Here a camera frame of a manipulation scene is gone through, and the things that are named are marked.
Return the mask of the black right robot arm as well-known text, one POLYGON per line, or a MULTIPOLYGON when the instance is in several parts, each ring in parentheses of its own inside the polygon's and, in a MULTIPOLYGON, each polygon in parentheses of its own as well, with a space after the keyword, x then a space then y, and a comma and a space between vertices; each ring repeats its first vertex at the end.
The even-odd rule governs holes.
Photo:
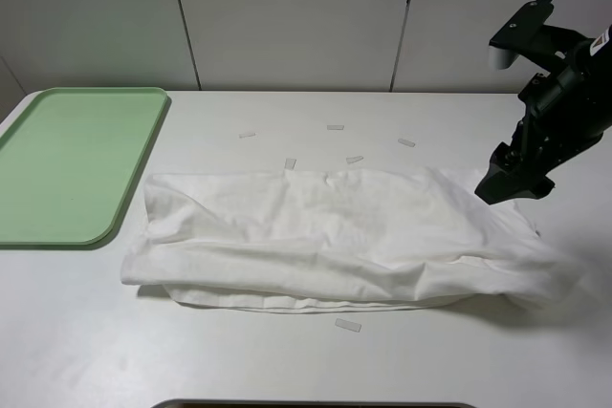
POLYGON ((555 183, 547 174, 597 144, 611 127, 611 29, 596 38, 543 25, 517 49, 547 75, 518 94, 525 111, 510 143, 492 152, 474 193, 487 204, 539 200, 555 183))

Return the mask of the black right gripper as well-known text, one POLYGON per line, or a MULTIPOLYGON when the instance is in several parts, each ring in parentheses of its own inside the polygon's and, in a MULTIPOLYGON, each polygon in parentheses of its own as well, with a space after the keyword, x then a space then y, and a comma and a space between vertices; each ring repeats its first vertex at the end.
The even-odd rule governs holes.
POLYGON ((525 115, 509 144, 492 152, 474 193, 487 204, 547 197, 547 174, 596 145, 607 130, 607 33, 583 39, 558 73, 534 78, 519 94, 525 115))

